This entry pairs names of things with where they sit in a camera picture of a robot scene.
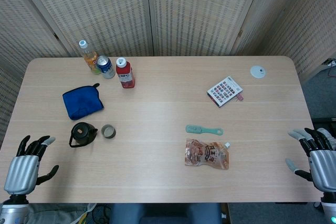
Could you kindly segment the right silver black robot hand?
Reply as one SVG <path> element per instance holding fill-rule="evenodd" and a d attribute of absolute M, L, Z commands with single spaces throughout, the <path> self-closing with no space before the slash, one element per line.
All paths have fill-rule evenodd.
<path fill-rule="evenodd" d="M 299 169 L 292 160 L 285 159 L 288 168 L 297 176 L 313 182 L 324 193 L 335 192 L 335 138 L 324 128 L 294 129 L 288 132 L 303 148 L 310 170 Z"/>

